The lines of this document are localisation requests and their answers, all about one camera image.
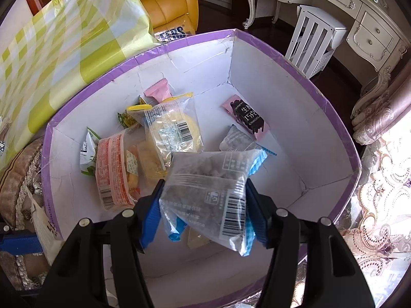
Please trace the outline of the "grey snack bag blue edges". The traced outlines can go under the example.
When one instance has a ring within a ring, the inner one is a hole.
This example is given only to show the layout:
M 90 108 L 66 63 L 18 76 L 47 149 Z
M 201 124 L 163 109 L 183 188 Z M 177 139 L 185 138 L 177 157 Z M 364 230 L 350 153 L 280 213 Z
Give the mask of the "grey snack bag blue edges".
M 262 149 L 173 154 L 160 197 L 168 238 L 186 227 L 245 257 L 255 233 L 247 215 L 246 182 L 267 154 Z

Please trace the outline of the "striped beige rug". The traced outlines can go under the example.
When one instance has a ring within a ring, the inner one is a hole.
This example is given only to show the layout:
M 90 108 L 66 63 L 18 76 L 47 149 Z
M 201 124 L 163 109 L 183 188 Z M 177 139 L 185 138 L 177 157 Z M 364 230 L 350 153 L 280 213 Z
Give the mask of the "striped beige rug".
M 43 140 L 40 137 L 27 145 L 1 170 L 1 216 L 13 230 L 35 232 L 31 197 L 44 205 L 40 176 Z M 40 288 L 50 265 L 42 252 L 16 256 L 2 252 L 1 268 L 14 288 L 21 291 Z

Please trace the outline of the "green white snack packet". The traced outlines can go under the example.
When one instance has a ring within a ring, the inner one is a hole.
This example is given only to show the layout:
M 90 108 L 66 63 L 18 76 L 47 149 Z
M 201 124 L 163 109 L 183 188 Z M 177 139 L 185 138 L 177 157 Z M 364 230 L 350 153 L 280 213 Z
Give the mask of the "green white snack packet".
M 95 176 L 100 137 L 89 127 L 79 153 L 79 167 L 84 175 Z

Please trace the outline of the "yellow cookie clear packet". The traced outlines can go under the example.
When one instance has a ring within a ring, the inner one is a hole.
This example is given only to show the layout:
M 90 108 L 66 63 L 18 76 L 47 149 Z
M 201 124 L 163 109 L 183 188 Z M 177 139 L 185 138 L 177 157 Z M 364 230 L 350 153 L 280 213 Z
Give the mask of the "yellow cookie clear packet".
M 155 146 L 144 140 L 137 144 L 137 152 L 147 186 L 154 188 L 158 181 L 165 179 L 167 170 L 163 169 Z

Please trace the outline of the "yellow green candy packet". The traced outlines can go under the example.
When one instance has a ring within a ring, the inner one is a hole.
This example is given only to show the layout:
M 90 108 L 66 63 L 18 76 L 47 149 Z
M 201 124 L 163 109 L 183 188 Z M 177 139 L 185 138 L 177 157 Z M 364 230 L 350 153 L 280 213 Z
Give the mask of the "yellow green candy packet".
M 127 107 L 124 112 L 117 113 L 118 122 L 124 128 L 130 128 L 134 125 L 140 125 L 145 117 L 145 111 L 150 110 L 153 106 L 148 104 L 139 96 L 136 104 Z

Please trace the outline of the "pink embroidered upholstered chair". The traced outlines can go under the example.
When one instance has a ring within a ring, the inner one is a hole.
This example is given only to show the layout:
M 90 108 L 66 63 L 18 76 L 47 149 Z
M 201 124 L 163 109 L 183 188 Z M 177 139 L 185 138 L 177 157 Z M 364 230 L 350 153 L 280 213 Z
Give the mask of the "pink embroidered upholstered chair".
M 370 145 L 410 112 L 410 61 L 389 87 L 352 120 L 353 139 Z

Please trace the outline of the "grey small snack packet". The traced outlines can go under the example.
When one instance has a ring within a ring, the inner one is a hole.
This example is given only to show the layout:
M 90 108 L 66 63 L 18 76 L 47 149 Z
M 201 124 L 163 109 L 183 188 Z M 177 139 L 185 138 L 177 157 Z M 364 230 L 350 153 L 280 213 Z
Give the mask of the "grey small snack packet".
M 266 147 L 257 144 L 253 138 L 238 129 L 234 124 L 231 125 L 228 133 L 219 144 L 220 151 L 247 151 L 251 149 L 262 149 L 268 154 L 277 155 Z

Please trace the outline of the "purple rimmed white box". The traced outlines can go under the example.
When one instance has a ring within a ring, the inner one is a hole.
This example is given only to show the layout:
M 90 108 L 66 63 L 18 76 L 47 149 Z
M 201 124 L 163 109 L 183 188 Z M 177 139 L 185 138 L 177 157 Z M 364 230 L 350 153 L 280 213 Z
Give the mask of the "purple rimmed white box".
M 336 219 L 359 179 L 352 138 L 330 102 L 279 52 L 238 30 L 139 54 L 79 91 L 42 150 L 47 215 L 63 238 L 138 204 L 125 152 L 139 154 L 155 220 L 139 254 L 156 307 L 223 307 L 260 290 L 272 251 L 246 243 L 246 187 L 287 218 Z

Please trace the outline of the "yellow round cake packet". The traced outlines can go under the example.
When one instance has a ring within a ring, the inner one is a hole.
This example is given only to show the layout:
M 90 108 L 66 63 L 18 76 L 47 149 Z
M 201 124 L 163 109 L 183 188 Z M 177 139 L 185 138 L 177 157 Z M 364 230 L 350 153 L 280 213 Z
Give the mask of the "yellow round cake packet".
M 164 170 L 175 152 L 200 152 L 203 140 L 194 94 L 187 92 L 164 100 L 144 113 L 148 144 L 158 155 Z

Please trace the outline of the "pink black chocolate packet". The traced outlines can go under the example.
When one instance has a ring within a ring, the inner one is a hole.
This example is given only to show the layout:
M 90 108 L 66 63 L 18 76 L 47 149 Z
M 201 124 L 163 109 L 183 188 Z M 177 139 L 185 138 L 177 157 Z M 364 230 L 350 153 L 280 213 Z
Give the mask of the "pink black chocolate packet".
M 270 130 L 267 122 L 241 97 L 233 95 L 221 107 L 241 124 L 257 141 Z

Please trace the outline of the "pink snack packet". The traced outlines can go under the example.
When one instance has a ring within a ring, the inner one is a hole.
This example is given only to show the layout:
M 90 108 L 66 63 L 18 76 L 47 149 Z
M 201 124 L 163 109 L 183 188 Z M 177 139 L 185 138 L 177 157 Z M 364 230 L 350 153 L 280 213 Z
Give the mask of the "pink snack packet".
M 163 78 L 144 91 L 146 97 L 152 97 L 158 103 L 172 97 L 169 82 Z

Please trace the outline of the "green checkered tablecloth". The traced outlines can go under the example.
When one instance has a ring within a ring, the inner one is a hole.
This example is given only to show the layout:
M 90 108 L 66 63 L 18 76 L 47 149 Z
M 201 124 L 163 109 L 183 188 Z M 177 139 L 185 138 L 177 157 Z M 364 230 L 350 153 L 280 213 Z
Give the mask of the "green checkered tablecloth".
M 1 165 L 80 90 L 155 46 L 140 0 L 51 0 L 1 54 Z

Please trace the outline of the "white slatted stool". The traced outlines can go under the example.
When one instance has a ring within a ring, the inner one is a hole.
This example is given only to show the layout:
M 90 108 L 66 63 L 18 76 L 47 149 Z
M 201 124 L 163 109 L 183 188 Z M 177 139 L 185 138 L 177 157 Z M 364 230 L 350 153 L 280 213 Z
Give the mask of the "white slatted stool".
M 325 69 L 347 28 L 324 10 L 300 5 L 286 58 L 307 78 Z

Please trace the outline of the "ornate cream dressing table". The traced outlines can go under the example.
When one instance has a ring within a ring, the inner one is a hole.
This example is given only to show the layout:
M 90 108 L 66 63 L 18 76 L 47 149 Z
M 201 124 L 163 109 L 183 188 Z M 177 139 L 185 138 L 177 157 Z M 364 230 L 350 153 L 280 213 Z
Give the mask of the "ornate cream dressing table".
M 410 51 L 410 39 L 388 14 L 387 7 L 371 0 L 274 0 L 277 2 L 273 20 L 282 5 L 309 4 L 322 8 L 348 27 L 346 42 L 358 55 L 370 63 L 378 75 L 373 86 L 364 85 L 361 96 L 352 109 L 358 116 L 376 97 L 388 88 L 391 73 L 405 53 Z M 249 16 L 243 23 L 250 28 L 258 17 L 258 1 L 248 0 Z

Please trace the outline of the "blue white snickers packet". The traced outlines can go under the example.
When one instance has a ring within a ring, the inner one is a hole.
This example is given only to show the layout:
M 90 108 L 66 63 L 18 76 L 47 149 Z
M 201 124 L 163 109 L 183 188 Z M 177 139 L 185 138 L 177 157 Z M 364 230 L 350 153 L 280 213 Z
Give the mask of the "blue white snickers packet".
M 155 38 L 159 42 L 165 44 L 168 42 L 173 42 L 175 40 L 180 40 L 191 35 L 190 32 L 186 32 L 182 26 L 176 28 L 171 28 L 169 30 L 159 31 L 155 33 Z

